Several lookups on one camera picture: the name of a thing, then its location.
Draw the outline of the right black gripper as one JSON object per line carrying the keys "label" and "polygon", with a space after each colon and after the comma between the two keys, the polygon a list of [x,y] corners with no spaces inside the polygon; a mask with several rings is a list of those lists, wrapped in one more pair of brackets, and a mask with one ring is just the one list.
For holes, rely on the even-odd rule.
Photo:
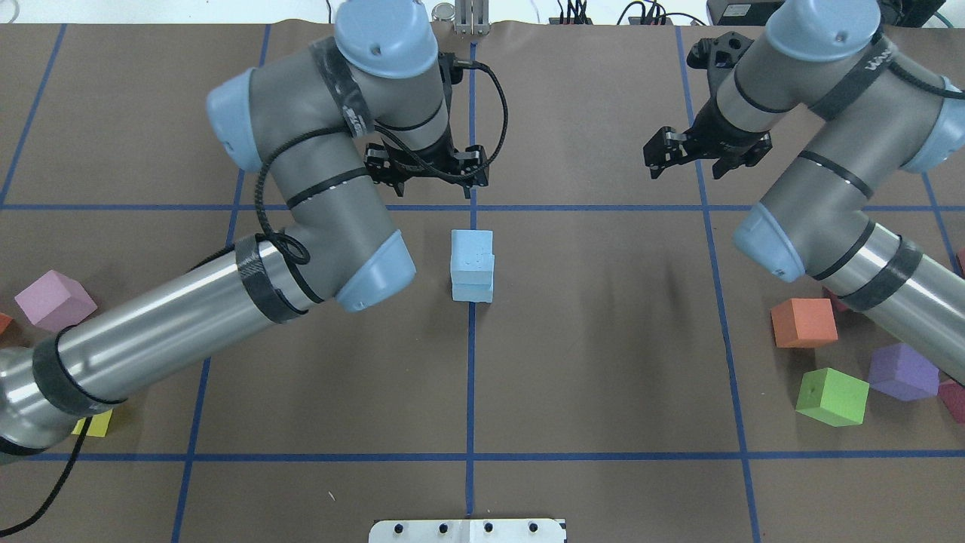
{"label": "right black gripper", "polygon": [[735,127],[716,103],[707,102],[684,133],[669,126],[658,128],[642,146],[642,158],[651,179],[695,159],[713,159],[711,173],[721,179],[739,167],[755,167],[772,148],[768,131],[751,133]]}

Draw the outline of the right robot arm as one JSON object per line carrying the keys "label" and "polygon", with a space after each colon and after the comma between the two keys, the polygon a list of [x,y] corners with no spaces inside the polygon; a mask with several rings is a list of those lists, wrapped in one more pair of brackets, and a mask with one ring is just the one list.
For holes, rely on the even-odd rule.
{"label": "right robot arm", "polygon": [[797,106],[823,127],[734,232],[785,282],[810,276],[849,309],[963,379],[963,279],[864,213],[897,170],[921,174],[963,147],[963,92],[907,58],[875,1],[786,1],[763,35],[704,38],[687,62],[709,99],[687,130],[642,148],[652,178],[697,159],[720,178],[757,165]]}

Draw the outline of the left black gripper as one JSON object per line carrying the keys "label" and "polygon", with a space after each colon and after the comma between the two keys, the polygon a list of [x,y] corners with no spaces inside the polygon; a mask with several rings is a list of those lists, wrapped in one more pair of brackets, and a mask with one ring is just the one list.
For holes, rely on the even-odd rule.
{"label": "left black gripper", "polygon": [[364,164],[374,183],[389,186],[403,198],[404,185],[414,176],[430,176],[461,186],[465,199],[472,190],[489,185],[486,149],[472,145],[455,151],[451,133],[442,133],[427,147],[417,149],[402,133],[384,133],[384,145],[366,144]]}

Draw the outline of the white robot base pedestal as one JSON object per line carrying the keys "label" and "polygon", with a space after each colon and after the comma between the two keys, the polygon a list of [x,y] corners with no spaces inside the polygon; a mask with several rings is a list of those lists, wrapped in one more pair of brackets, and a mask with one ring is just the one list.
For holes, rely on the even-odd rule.
{"label": "white robot base pedestal", "polygon": [[386,520],[369,542],[566,542],[564,520],[551,518]]}

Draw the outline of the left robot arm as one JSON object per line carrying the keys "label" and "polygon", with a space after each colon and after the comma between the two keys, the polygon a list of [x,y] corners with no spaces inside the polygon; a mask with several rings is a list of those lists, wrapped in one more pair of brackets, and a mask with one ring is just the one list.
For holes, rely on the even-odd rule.
{"label": "left robot arm", "polygon": [[215,137],[256,175],[261,231],[124,305],[2,351],[2,461],[44,453],[76,422],[192,362],[333,299],[406,288],[415,265],[379,183],[437,178],[469,195],[492,163],[456,150],[452,86],[480,64],[441,53],[421,1],[347,1],[334,34],[213,89]]}

